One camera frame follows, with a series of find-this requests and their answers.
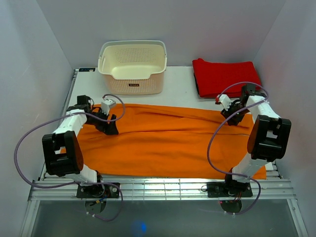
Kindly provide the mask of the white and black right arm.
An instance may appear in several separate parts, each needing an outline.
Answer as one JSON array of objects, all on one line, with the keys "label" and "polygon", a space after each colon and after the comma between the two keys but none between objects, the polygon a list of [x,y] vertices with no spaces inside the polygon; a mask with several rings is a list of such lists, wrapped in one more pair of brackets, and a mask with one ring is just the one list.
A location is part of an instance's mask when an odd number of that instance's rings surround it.
[{"label": "white and black right arm", "polygon": [[254,121],[245,157],[225,176],[223,190],[229,196],[248,192],[250,178],[267,163],[285,155],[291,121],[274,112],[267,97],[256,85],[248,83],[241,88],[239,99],[232,101],[224,93],[216,98],[223,106],[221,115],[228,120],[228,125],[238,125],[247,113],[251,113]]}]

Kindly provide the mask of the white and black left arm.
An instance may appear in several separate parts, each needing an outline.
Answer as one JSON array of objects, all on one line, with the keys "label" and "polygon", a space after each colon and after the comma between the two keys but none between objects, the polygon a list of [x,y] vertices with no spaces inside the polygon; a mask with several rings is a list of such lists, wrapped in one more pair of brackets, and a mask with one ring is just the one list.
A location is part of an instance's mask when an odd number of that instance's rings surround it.
[{"label": "white and black left arm", "polygon": [[101,174],[84,164],[83,154],[77,136],[84,124],[94,126],[105,135],[117,135],[116,115],[110,109],[116,105],[112,99],[103,99],[99,107],[94,106],[92,98],[81,95],[76,104],[70,106],[59,127],[42,138],[46,170],[49,175],[66,177],[77,185],[78,198],[118,198],[119,184],[102,183]]}]

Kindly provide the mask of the orange trousers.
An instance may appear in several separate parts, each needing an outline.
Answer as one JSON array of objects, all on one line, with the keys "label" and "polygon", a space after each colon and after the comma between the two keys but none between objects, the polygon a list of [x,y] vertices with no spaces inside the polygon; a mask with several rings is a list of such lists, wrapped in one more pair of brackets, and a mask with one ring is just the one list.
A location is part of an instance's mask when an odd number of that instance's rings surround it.
[{"label": "orange trousers", "polygon": [[109,175],[223,179],[246,155],[253,127],[251,115],[229,126],[213,110],[126,104],[111,113],[119,135],[88,124],[78,134],[84,164]]}]

